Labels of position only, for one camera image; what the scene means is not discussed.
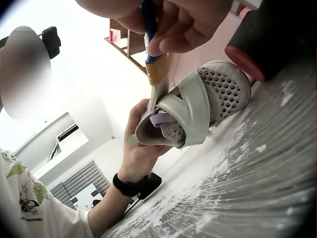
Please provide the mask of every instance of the paintbrush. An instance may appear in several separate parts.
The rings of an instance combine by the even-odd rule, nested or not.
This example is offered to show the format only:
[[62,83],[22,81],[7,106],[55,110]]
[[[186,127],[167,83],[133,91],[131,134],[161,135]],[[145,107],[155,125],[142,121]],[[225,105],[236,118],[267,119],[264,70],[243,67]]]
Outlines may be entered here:
[[[157,30],[154,4],[152,0],[145,0],[140,5],[140,8],[143,11],[145,32],[148,37],[148,42],[150,42]],[[151,98],[147,110],[154,114],[157,101],[168,94],[169,77],[167,54],[160,56],[151,56],[148,54],[145,67],[149,82],[152,86]]]

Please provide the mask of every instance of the white t-shirt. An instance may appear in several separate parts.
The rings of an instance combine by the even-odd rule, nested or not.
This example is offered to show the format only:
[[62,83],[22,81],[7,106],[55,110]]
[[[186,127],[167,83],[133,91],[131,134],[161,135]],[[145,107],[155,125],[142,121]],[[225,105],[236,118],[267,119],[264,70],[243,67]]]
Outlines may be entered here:
[[10,152],[0,148],[1,213],[22,237],[93,238],[88,211],[62,204]]

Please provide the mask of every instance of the gray blind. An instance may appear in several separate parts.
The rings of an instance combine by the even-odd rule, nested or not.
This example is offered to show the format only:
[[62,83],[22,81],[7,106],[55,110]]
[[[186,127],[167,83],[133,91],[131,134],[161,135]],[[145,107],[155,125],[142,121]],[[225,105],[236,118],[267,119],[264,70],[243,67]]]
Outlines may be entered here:
[[69,196],[69,194],[67,193],[67,190],[65,189],[63,183],[60,183],[56,187],[51,189],[51,193],[53,194],[53,196],[55,198],[60,200],[63,204],[65,204],[66,206],[69,206],[70,208],[76,210],[75,206],[70,201],[71,196]]
[[84,168],[72,175],[65,182],[60,183],[51,189],[51,193],[63,204],[75,209],[74,205],[70,201],[70,198],[75,196],[91,183],[102,196],[105,195],[110,186],[110,183],[94,161],[88,163]]

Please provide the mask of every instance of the shoe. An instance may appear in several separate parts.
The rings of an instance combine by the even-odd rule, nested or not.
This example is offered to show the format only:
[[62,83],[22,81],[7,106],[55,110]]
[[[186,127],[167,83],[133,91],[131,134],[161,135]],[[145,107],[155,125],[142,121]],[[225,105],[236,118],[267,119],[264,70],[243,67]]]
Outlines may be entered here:
[[146,112],[128,145],[202,144],[210,127],[236,114],[249,103],[247,76],[230,62],[215,60],[195,70]]

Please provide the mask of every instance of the white cabinet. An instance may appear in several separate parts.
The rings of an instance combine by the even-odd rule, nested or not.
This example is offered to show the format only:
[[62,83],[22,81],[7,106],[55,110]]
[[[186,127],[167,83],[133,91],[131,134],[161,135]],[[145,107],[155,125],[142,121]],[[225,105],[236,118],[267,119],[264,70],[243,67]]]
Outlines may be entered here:
[[74,204],[75,208],[80,211],[89,211],[93,208],[94,200],[101,200],[102,196],[91,183],[82,191],[77,193],[70,201]]

